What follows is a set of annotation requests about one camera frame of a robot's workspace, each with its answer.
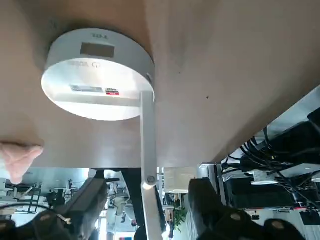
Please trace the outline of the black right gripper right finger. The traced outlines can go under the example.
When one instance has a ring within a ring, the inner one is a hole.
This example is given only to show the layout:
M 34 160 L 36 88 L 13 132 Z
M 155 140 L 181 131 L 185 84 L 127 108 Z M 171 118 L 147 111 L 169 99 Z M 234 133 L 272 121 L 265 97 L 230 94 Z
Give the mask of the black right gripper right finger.
M 303 240 L 295 226 L 271 218 L 259 225 L 243 210 L 223 205 L 207 178 L 188 185 L 190 211 L 199 240 Z

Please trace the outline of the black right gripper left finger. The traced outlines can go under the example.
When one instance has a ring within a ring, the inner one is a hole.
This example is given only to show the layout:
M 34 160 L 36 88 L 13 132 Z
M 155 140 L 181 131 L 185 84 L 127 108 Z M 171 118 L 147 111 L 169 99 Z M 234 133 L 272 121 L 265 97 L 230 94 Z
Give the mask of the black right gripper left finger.
M 88 240 L 108 197 L 107 180 L 89 178 L 65 205 L 40 212 L 17 227 L 12 220 L 0 222 L 2 240 Z

